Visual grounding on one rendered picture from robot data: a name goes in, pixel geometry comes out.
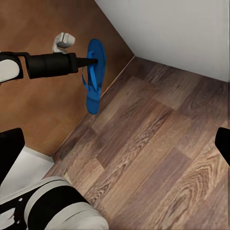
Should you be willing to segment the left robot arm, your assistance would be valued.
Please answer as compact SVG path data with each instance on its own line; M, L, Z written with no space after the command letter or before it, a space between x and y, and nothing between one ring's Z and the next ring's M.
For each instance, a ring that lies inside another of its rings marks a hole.
M23 78L23 68L18 57L25 57L30 79L54 77L77 73L78 68L98 62L95 58L79 58L65 48L74 44L75 38L68 33L55 37L52 54L30 56L26 52L0 52L0 83Z

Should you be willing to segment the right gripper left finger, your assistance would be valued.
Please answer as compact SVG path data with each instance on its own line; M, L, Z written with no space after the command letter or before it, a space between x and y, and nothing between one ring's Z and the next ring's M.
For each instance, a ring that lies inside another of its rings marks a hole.
M25 145L21 128L0 133L0 185Z

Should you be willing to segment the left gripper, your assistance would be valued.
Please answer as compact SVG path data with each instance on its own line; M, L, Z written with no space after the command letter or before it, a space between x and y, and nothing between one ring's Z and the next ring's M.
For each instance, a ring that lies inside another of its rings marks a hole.
M98 62L95 58L79 58L76 53L42 54L46 67L46 77L68 75L77 73L78 68Z

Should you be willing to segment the sandal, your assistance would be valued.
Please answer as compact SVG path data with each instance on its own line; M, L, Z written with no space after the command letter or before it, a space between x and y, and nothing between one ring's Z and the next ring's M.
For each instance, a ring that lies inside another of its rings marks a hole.
M87 65L88 86L82 77L83 84L88 91L86 101L87 110L92 115L95 115L99 111L101 89L106 69L106 53L99 39L92 39L90 41L87 58L95 58L98 60L95 64Z

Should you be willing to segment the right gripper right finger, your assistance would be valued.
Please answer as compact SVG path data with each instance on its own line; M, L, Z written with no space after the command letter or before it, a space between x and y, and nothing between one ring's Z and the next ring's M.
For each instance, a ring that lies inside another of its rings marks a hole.
M230 166L230 129L223 127L218 129L215 145Z

